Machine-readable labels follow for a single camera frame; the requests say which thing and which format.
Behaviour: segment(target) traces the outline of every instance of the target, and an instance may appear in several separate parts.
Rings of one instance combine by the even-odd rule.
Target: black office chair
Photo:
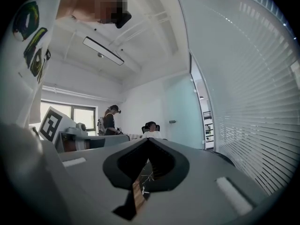
[[[145,124],[145,126],[144,127],[142,127],[142,133],[144,134],[145,132],[149,132],[149,124],[150,122],[147,122],[146,124]],[[160,131],[160,126],[159,125],[156,125],[156,129],[155,129],[155,131]]]

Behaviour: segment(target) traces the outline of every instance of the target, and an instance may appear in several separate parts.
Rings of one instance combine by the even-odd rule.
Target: ceiling light
[[[103,47],[101,44],[97,43],[95,40],[91,39],[90,37],[86,37],[83,41],[83,44],[95,50],[96,52],[100,53],[101,55],[107,57],[108,59],[115,62],[119,66],[124,64],[124,60],[122,58],[120,58],[113,52],[109,51],[107,48]]]

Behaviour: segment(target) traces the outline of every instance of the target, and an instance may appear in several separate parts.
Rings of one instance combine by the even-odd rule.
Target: ceiling
[[[121,29],[70,17],[57,20],[49,46],[52,57],[122,82],[179,50],[170,15],[160,0],[128,0],[128,10],[132,19]],[[86,36],[119,55],[125,63],[119,66],[105,57],[99,58],[96,51],[83,44]]]

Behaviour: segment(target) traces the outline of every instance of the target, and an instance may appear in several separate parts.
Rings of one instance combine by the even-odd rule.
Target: white wall
[[[123,82],[123,92],[156,79],[184,71],[188,72],[188,69],[185,66],[181,53],[177,52],[168,60],[157,61],[155,65],[152,61],[148,66],[143,66],[140,73],[133,74],[125,79]]]
[[[163,113],[163,84],[153,81],[133,88],[123,94],[126,101],[120,105],[121,127],[124,133],[143,134],[146,122],[154,121],[160,125],[163,137],[166,137],[166,125]]]
[[[57,84],[71,91],[78,91],[107,99],[118,100],[122,85],[109,78],[51,58],[45,83]]]
[[[42,99],[45,100],[98,107],[96,120],[103,116],[109,106],[120,104],[118,101],[121,99],[121,84],[53,58],[49,60],[45,77],[45,84],[49,83],[56,84],[58,88],[111,99],[106,102],[42,91]],[[118,114],[115,116],[115,126],[120,127]]]
[[[186,146],[203,148],[203,124],[199,100],[188,73],[167,76],[135,87],[123,96],[121,127],[130,134],[143,134],[142,126],[154,121],[163,138]]]
[[[202,113],[209,111],[209,108],[208,108],[208,105],[207,105],[207,101],[208,101],[207,99],[201,99],[200,100],[200,105],[201,105],[201,111],[202,111]]]

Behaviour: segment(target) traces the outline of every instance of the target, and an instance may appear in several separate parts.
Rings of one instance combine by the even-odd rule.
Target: ceiling beam
[[[68,52],[69,52],[69,49],[70,49],[70,46],[71,46],[71,43],[73,41],[73,38],[74,38],[75,34],[76,34],[76,31],[73,32],[72,37],[69,41],[69,44],[67,45],[67,50],[65,52],[64,60],[66,60],[66,58],[67,58],[67,55],[68,55]]]
[[[179,0],[160,0],[168,15],[173,28],[177,46],[183,58],[183,64],[189,69],[188,34]]]
[[[81,37],[85,38],[86,36],[88,36],[103,45],[109,45],[111,43],[111,41],[109,41],[105,36],[102,36],[100,33],[92,30],[84,23],[74,22],[70,18],[62,20],[58,19],[56,21],[56,25],[71,32],[76,31],[77,35]],[[125,52],[119,50],[114,44],[111,44],[109,48],[112,50],[112,52],[118,50],[118,54],[125,61],[124,65],[130,68],[133,72],[139,73],[141,71],[141,66],[137,64],[132,58],[130,58]]]
[[[150,6],[150,4],[147,3],[146,0],[132,1],[136,4],[137,9],[139,9],[144,19],[151,25],[151,28],[156,35],[157,41],[162,46],[166,57],[171,57],[172,51],[168,43],[168,38],[166,37],[163,28],[157,23],[156,14],[154,13],[153,8]]]

